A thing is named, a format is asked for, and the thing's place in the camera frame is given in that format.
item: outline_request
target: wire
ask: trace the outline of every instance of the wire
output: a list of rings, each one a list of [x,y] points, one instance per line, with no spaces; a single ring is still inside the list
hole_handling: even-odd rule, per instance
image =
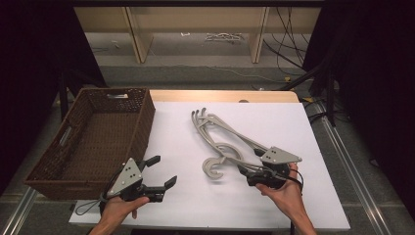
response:
[[[301,52],[306,52],[305,50],[302,50],[302,49],[299,49],[299,48],[296,48],[296,47],[292,47],[292,46],[288,46],[288,45],[286,45],[286,44],[284,44],[284,43],[280,42],[277,38],[275,38],[274,33],[272,33],[272,34],[271,34],[271,36],[272,36],[272,38],[274,38],[274,40],[275,40],[278,44],[280,44],[280,45],[281,45],[281,46],[283,46],[283,47],[287,47],[287,48],[290,48],[290,49],[293,49],[293,50],[299,50],[299,51],[301,51]]]
[[[268,49],[270,51],[277,54],[277,56],[282,57],[284,60],[290,62],[293,66],[296,66],[297,68],[302,69],[301,65],[299,65],[299,64],[295,63],[294,61],[288,59],[287,57],[283,56],[279,51],[276,51],[274,48],[272,48],[265,40],[263,40],[263,43],[265,43],[265,45],[268,47]]]
[[[152,50],[152,49],[149,49],[149,51],[153,54],[153,56],[155,56],[155,58],[158,60],[158,62],[159,62],[162,66],[166,66],[166,67],[190,67],[190,68],[192,67],[192,66],[189,66],[189,65],[182,65],[182,64],[177,64],[177,65],[166,65],[166,64],[165,64],[165,63],[163,63],[161,60],[159,60],[159,56],[157,56],[157,55],[153,52],[153,50]],[[246,75],[246,74],[241,74],[241,73],[238,73],[238,72],[236,72],[236,71],[234,71],[234,70],[229,70],[229,69],[221,69],[221,68],[209,67],[209,66],[202,66],[202,67],[209,68],[209,69],[216,70],[216,71],[230,71],[230,72],[233,72],[233,73],[235,73],[235,74],[237,74],[237,75],[239,75],[239,76],[242,76],[242,77],[258,77],[258,78],[262,78],[262,79],[269,80],[269,81],[273,81],[273,82],[277,82],[277,83],[286,83],[286,81],[277,81],[277,80],[274,80],[274,79],[271,79],[271,78],[268,78],[268,77],[265,77],[265,76],[261,76],[261,75]]]
[[[75,213],[77,214],[77,215],[84,215],[84,214],[86,214],[87,212],[89,212],[95,205],[97,205],[98,203],[100,202],[100,200],[95,200],[95,201],[92,201],[92,202],[89,202],[89,203],[86,203],[86,204],[82,204],[82,205],[80,205],[79,207],[77,207],[76,209],[75,209]],[[83,207],[85,207],[85,206],[88,206],[88,205],[90,205],[90,204],[92,204],[91,205],[91,207],[89,207],[87,210],[85,210],[84,212],[79,212],[78,210],[80,209],[80,208],[83,208]]]

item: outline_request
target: cable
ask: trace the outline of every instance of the cable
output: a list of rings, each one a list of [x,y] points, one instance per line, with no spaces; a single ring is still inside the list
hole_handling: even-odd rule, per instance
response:
[[[293,49],[293,50],[299,50],[299,51],[301,51],[301,52],[306,52],[305,50],[302,50],[302,49],[299,49],[299,48],[296,48],[296,47],[292,47],[292,46],[288,46],[288,45],[286,45],[286,44],[284,44],[284,43],[282,43],[282,42],[278,41],[278,39],[277,39],[277,38],[275,38],[274,33],[272,33],[272,34],[271,34],[271,36],[272,36],[272,38],[274,38],[274,40],[275,40],[278,44],[280,44],[280,45],[281,45],[281,46],[283,46],[283,47],[287,47],[287,48],[290,48],[290,49]]]
[[[287,57],[283,56],[281,53],[277,52],[274,48],[272,48],[265,40],[263,40],[263,43],[265,43],[265,45],[268,47],[268,49],[270,51],[272,51],[273,53],[277,54],[278,56],[282,57],[284,60],[290,62],[293,66],[296,66],[299,69],[302,69],[301,65],[295,63],[294,61],[288,59]]]
[[[157,56],[157,55],[153,52],[153,50],[152,50],[152,49],[149,49],[149,51],[153,54],[153,56],[155,56],[155,58],[158,60],[158,62],[159,62],[162,66],[166,66],[166,67],[190,67],[190,68],[192,68],[192,66],[189,66],[189,65],[182,65],[182,64],[177,64],[177,65],[166,65],[166,64],[164,64],[162,61],[160,61],[160,60],[159,60],[159,56]],[[277,80],[274,80],[274,79],[271,79],[271,78],[268,78],[268,77],[265,77],[265,76],[261,76],[261,75],[245,75],[245,74],[241,74],[241,73],[238,73],[238,72],[236,72],[236,71],[234,71],[234,70],[229,70],[229,69],[221,69],[221,68],[215,68],[215,67],[209,67],[209,66],[202,66],[202,67],[209,68],[209,69],[211,69],[211,70],[216,70],[216,71],[230,71],[230,72],[233,72],[233,73],[235,73],[235,74],[237,74],[237,75],[239,75],[239,76],[242,76],[242,77],[258,77],[258,78],[262,78],[262,79],[269,80],[269,81],[273,81],[273,82],[277,82],[277,83],[286,83],[286,81],[277,81]]]

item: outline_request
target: human hand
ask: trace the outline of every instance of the human hand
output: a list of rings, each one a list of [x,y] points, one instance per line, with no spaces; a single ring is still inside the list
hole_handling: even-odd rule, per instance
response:
[[[298,166],[290,164],[290,177],[297,179]],[[279,189],[271,189],[263,184],[256,184],[255,187],[263,196],[268,196],[299,229],[300,234],[316,234],[302,201],[300,186],[293,180],[287,180]]]
[[[147,197],[138,198],[131,202],[125,202],[120,197],[114,197],[107,201],[104,212],[98,224],[89,234],[111,234],[132,212],[132,217],[137,218],[137,209],[150,202]]]

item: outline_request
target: white tabletop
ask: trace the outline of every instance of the white tabletop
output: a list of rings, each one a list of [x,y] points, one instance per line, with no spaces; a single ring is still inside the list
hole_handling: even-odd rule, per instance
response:
[[[155,102],[156,115],[145,159],[161,161],[143,171],[147,186],[163,186],[177,175],[162,203],[140,208],[138,219],[128,216],[123,225],[157,229],[264,230],[290,227],[290,221],[232,164],[216,169],[222,178],[212,180],[202,171],[206,158],[216,152],[199,135],[191,113],[207,108],[238,132],[263,146],[276,146],[302,158],[299,171],[304,178],[303,199],[318,230],[347,230],[349,224],[333,182],[324,164],[311,126],[300,103],[195,103]],[[260,165],[244,142],[220,128],[215,140],[236,146],[247,162]],[[76,206],[87,201],[78,201]],[[97,207],[85,215],[72,214],[70,223],[93,225],[100,218]]]

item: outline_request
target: brown wicker basket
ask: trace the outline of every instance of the brown wicker basket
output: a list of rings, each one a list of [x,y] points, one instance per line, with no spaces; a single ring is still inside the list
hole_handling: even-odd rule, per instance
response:
[[[24,183],[52,200],[98,199],[122,163],[143,159],[155,112],[146,88],[82,89]]]

